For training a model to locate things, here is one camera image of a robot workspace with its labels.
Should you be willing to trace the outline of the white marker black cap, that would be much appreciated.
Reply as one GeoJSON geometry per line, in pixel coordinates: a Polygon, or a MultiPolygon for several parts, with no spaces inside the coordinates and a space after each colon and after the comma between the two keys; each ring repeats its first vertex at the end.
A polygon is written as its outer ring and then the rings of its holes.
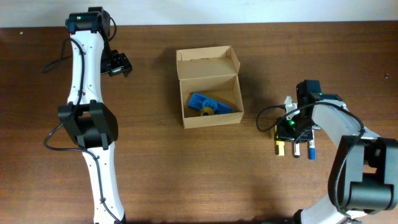
{"type": "Polygon", "coordinates": [[[300,144],[299,143],[294,143],[294,157],[296,159],[300,158],[300,144]]]}

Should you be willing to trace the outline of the yellow highlighter pen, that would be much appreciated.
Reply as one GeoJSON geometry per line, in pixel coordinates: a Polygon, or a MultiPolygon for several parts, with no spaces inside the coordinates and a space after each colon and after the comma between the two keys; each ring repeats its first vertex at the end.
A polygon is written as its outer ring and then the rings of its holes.
{"type": "Polygon", "coordinates": [[[285,142],[279,139],[278,129],[275,127],[275,153],[277,156],[285,156],[285,142]]]}

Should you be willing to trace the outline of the brown cardboard box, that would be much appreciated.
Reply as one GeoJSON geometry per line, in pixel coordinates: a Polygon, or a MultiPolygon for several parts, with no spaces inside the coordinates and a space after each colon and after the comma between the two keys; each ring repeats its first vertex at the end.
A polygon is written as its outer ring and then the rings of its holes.
{"type": "Polygon", "coordinates": [[[231,46],[177,50],[176,62],[185,129],[241,122],[240,61],[231,46]],[[200,110],[188,105],[196,93],[229,106],[232,112],[202,116],[200,110]]]}

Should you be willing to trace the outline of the yellow adhesive tape roll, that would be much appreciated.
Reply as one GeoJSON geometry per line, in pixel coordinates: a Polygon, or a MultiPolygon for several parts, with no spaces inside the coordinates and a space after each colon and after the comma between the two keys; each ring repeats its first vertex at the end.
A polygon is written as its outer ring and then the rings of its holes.
{"type": "Polygon", "coordinates": [[[214,114],[215,114],[215,112],[211,107],[203,107],[200,110],[200,116],[212,116],[214,114]]]}

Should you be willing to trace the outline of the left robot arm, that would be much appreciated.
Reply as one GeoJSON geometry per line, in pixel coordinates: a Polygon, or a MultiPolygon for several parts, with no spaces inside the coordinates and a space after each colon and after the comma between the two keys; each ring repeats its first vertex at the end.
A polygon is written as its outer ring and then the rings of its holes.
{"type": "Polygon", "coordinates": [[[110,47],[113,23],[102,7],[71,13],[65,21],[72,42],[72,85],[58,117],[88,167],[94,223],[126,222],[114,168],[118,122],[101,93],[102,75],[126,77],[132,71],[127,56],[110,47]]]}

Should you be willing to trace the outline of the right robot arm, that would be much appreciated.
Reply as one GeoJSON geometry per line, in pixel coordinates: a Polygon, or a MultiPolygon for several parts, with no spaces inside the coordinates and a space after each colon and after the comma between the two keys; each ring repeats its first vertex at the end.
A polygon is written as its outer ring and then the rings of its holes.
{"type": "Polygon", "coordinates": [[[294,223],[355,223],[397,206],[397,140],[370,131],[349,112],[337,94],[324,94],[317,80],[296,86],[297,102],[287,98],[286,114],[277,120],[277,150],[282,142],[314,142],[322,129],[337,146],[328,193],[311,207],[298,210],[294,223]]]}

